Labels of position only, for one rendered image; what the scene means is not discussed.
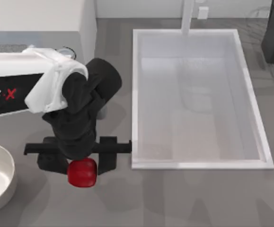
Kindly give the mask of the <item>white cabinet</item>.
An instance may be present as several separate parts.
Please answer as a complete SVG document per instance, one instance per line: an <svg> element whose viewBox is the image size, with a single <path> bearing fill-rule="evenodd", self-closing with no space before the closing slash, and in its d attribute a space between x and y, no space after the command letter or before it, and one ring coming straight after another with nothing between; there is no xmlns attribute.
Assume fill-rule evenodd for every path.
<svg viewBox="0 0 274 227"><path fill-rule="evenodd" d="M67 47L86 64L96 36L94 0L0 0L0 45Z"/></svg>

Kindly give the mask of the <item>grey speckled slab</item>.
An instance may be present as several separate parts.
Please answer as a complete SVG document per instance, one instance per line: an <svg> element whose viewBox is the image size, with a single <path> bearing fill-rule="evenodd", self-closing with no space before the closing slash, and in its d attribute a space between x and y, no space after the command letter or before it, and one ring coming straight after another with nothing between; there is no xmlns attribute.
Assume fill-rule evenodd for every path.
<svg viewBox="0 0 274 227"><path fill-rule="evenodd" d="M0 52L22 52L26 48L25 44L0 44Z"/></svg>

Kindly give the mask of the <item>clear glass cup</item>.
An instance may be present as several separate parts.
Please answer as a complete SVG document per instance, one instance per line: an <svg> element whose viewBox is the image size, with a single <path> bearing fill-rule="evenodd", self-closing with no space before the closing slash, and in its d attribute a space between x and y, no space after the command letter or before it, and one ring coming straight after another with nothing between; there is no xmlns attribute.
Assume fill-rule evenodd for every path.
<svg viewBox="0 0 274 227"><path fill-rule="evenodd" d="M76 52L72 48L64 46L60 49L56 49L56 51L65 56L70 57L71 59L75 60L77 58Z"/></svg>

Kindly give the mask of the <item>white tall tap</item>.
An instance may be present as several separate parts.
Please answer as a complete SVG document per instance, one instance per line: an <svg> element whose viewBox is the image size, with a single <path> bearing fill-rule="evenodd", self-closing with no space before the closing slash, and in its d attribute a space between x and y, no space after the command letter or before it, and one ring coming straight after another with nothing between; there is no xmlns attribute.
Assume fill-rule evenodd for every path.
<svg viewBox="0 0 274 227"><path fill-rule="evenodd" d="M187 35L190 29L194 0L183 0L181 32Z"/></svg>

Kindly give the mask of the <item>red apple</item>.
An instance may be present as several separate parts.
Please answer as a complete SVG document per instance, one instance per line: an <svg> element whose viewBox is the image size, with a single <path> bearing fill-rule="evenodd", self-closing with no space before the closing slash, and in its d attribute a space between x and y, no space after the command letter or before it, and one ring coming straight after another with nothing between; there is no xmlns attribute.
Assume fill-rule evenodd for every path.
<svg viewBox="0 0 274 227"><path fill-rule="evenodd" d="M97 164L92 158L74 160L67 168L68 183L79 188L89 188L97 181Z"/></svg>

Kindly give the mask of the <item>white sink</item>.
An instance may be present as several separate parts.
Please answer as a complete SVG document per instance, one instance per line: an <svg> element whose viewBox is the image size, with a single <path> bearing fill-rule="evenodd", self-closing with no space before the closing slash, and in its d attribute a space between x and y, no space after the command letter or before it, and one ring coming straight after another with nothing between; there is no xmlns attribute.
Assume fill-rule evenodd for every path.
<svg viewBox="0 0 274 227"><path fill-rule="evenodd" d="M236 29L135 29L133 169L274 169Z"/></svg>

